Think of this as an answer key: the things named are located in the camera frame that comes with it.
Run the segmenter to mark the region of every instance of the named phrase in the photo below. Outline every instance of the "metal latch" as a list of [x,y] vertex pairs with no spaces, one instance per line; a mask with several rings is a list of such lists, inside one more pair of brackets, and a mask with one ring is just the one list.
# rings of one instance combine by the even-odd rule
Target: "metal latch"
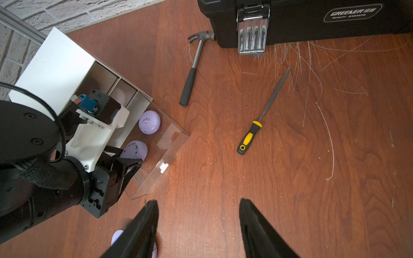
[[255,5],[238,9],[238,53],[261,55],[267,40],[270,5]]

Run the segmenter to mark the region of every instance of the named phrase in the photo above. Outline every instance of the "brick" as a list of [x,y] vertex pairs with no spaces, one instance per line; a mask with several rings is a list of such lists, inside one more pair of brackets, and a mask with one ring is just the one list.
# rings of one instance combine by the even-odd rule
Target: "brick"
[[24,65],[27,66],[30,61],[33,59],[34,55],[37,53],[37,50],[39,50],[40,45],[37,44],[36,42],[30,41],[30,45],[28,46],[26,58],[24,60]]
[[[80,28],[85,26],[86,24],[92,23],[95,20],[93,19],[93,17],[91,17],[88,14],[83,14],[81,16],[77,16],[73,19],[67,20],[67,21],[63,21],[59,24],[55,24],[54,26],[56,28],[58,28],[61,32],[66,32],[66,31],[71,31],[74,30],[76,28]],[[48,35],[49,32],[52,30],[53,26],[49,27],[49,28],[45,28],[44,30],[41,30],[41,33]]]
[[43,8],[58,2],[57,0],[20,0],[6,9],[20,19],[25,19],[35,13],[41,12]]
[[163,0],[123,0],[91,11],[90,14],[99,21],[161,1]]
[[24,21],[33,26],[36,30],[45,28],[57,22],[57,20],[52,15],[46,12],[41,12],[39,14],[31,16]]
[[22,36],[21,34],[13,32],[7,57],[16,62],[23,63],[29,41],[30,40],[28,38]]
[[45,29],[41,30],[40,32],[47,36],[52,31],[52,29],[53,29],[53,27],[49,27],[49,28],[45,28]]
[[15,2],[15,0],[0,0],[0,6],[5,7],[5,6],[11,4],[12,2]]
[[19,78],[20,71],[20,65],[6,59],[0,71],[0,81],[14,85]]
[[47,11],[58,19],[64,19],[76,13],[85,12],[113,1],[114,0],[67,0],[47,8]]
[[9,92],[10,92],[9,89],[0,87],[0,100],[10,101]]
[[0,60],[3,60],[5,57],[6,47],[11,35],[12,30],[3,24],[0,24]]

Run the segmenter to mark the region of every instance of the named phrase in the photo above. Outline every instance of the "bolt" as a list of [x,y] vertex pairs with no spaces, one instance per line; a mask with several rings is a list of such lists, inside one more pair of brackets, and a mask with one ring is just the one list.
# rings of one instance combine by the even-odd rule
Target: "bolt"
[[36,115],[33,115],[31,113],[26,113],[26,114],[24,114],[24,116],[27,117],[27,118],[31,118],[31,119],[36,118]]
[[43,141],[40,140],[39,138],[33,138],[33,139],[31,139],[31,143],[34,144],[34,145],[42,145]]

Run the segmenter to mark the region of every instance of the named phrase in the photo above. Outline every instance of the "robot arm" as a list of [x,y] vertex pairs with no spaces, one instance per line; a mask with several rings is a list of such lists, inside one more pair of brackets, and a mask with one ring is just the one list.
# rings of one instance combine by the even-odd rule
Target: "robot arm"
[[[122,149],[106,146],[113,131],[125,123],[128,110],[98,91],[87,99],[95,106],[90,111],[78,102],[82,123],[67,144],[61,120],[68,125],[69,112],[60,119],[40,100],[52,121],[33,108],[0,101],[5,111],[0,114],[0,244],[73,205],[99,218],[141,167],[141,159],[120,158]],[[50,162],[60,139],[60,157]]]

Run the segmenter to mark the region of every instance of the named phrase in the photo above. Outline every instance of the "black toolbox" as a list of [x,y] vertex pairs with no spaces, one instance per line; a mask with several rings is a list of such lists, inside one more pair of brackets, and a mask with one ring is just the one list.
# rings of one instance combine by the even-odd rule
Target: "black toolbox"
[[239,10],[269,5],[266,45],[406,33],[413,28],[412,0],[198,0],[218,45],[238,46]]

